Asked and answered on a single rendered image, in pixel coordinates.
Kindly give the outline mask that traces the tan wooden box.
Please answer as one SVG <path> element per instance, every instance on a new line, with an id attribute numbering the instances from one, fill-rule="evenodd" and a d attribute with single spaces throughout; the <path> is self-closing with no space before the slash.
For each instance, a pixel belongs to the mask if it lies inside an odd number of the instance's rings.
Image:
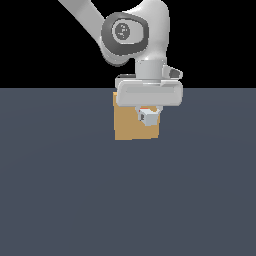
<path id="1" fill-rule="evenodd" d="M 116 140 L 153 139 L 159 136 L 160 119 L 157 124 L 146 126 L 138 120 L 134 107 L 119 107 L 117 93 L 113 93 L 114 131 Z"/>

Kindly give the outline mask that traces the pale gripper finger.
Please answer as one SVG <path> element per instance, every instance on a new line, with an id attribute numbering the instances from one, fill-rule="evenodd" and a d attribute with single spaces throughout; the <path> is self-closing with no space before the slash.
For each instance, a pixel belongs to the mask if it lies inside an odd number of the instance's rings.
<path id="1" fill-rule="evenodd" d="M 147 109 L 145 111 L 145 125 L 146 126 L 152 126 L 156 125 L 158 121 L 158 117 L 160 116 L 160 113 L 162 112 L 163 107 L 157 106 L 155 111 L 152 111 L 151 109 Z"/>
<path id="2" fill-rule="evenodd" d="M 136 106 L 135 111 L 138 114 L 138 120 L 143 121 L 144 120 L 144 114 L 141 112 L 141 106 Z"/>

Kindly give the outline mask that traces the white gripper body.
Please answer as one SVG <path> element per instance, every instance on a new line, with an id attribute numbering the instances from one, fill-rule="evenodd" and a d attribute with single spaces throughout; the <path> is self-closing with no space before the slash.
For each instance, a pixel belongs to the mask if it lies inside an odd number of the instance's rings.
<path id="1" fill-rule="evenodd" d="M 183 97 L 183 85 L 175 79 L 116 78 L 115 87 L 119 107 L 179 106 Z"/>

